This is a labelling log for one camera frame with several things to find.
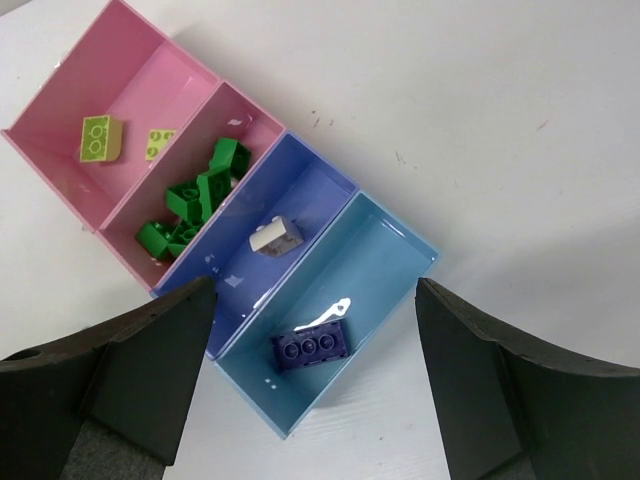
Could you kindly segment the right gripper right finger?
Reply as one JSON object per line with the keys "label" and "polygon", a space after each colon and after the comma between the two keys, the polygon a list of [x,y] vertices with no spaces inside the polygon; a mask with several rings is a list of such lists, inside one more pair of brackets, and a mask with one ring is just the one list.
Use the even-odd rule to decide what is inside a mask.
{"label": "right gripper right finger", "polygon": [[635,479],[639,372],[513,327],[428,278],[415,307],[454,479]]}

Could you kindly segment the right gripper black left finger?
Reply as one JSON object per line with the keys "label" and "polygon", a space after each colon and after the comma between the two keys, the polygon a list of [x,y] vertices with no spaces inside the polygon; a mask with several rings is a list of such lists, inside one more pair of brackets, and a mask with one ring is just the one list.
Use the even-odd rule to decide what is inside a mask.
{"label": "right gripper black left finger", "polygon": [[160,479],[209,340],[215,285],[151,302],[1,362],[5,479]]}

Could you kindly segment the small green lego piece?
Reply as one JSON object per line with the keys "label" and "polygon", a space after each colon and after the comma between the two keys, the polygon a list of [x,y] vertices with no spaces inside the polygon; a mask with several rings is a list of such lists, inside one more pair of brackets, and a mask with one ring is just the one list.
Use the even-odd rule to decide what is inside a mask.
{"label": "small green lego piece", "polygon": [[174,227],[162,222],[146,222],[136,233],[138,243],[158,261],[170,257],[169,243],[172,239]]}

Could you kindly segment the dark blue lego plate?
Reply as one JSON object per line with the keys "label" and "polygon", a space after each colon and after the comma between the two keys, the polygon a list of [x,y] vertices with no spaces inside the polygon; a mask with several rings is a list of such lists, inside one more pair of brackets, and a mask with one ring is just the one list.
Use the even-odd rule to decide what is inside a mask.
{"label": "dark blue lego plate", "polygon": [[281,371],[307,368],[350,356],[345,321],[338,319],[272,336],[271,345]]}

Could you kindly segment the green yellow blue lego stack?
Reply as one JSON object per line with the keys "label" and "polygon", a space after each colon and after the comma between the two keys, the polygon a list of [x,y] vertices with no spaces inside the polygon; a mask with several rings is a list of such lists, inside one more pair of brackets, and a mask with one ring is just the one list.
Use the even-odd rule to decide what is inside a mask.
{"label": "green yellow blue lego stack", "polygon": [[79,161],[113,162],[121,154],[124,123],[112,115],[85,117]]}

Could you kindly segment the green lego from stack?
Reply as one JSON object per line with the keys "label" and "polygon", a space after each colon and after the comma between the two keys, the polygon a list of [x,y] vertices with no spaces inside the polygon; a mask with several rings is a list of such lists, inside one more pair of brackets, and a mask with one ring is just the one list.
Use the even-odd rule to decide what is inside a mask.
{"label": "green lego from stack", "polygon": [[226,169],[236,180],[241,180],[249,170],[252,152],[238,140],[221,137],[214,146],[209,161],[210,169]]}

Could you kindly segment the green narrow lego brick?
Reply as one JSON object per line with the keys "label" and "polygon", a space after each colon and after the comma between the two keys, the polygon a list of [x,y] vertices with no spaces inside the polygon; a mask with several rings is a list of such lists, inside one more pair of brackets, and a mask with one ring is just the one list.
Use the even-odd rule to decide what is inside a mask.
{"label": "green narrow lego brick", "polygon": [[169,187],[165,194],[167,208],[188,222],[202,220],[200,191],[195,181]]}

